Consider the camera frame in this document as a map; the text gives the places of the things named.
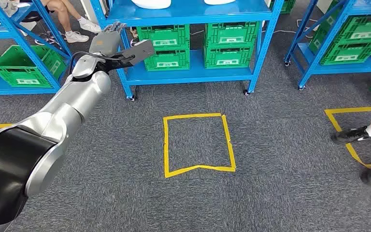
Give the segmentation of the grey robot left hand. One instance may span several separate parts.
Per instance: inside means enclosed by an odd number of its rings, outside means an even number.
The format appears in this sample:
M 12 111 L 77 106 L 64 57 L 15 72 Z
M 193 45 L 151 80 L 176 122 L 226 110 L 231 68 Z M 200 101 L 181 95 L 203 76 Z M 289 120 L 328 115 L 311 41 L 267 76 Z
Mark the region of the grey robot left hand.
M 107 25 L 92 39 L 89 53 L 100 53 L 106 57 L 116 54 L 121 41 L 121 31 L 125 27 L 126 24 L 119 21 Z

